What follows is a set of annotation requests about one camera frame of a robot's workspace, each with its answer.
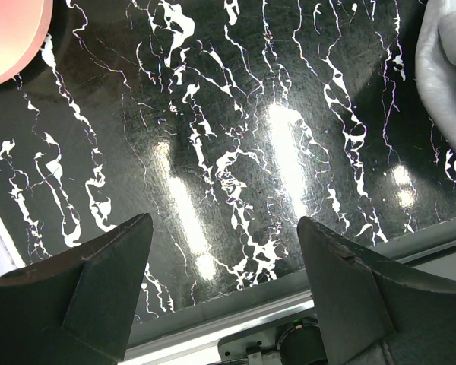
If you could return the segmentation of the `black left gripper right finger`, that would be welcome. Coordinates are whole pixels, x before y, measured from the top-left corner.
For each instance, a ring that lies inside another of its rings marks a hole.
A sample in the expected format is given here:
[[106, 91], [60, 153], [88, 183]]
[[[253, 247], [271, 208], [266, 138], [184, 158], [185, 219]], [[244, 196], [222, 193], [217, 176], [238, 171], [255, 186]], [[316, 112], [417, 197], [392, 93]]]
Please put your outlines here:
[[309, 217], [297, 236], [330, 364], [456, 364], [456, 281]]

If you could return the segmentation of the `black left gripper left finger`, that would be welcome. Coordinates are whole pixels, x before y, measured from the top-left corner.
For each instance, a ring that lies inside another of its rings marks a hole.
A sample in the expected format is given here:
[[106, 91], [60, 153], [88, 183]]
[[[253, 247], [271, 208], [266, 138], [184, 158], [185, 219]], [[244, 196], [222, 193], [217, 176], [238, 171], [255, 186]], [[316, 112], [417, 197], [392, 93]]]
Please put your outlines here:
[[0, 364], [124, 360], [153, 236], [148, 213], [0, 277]]

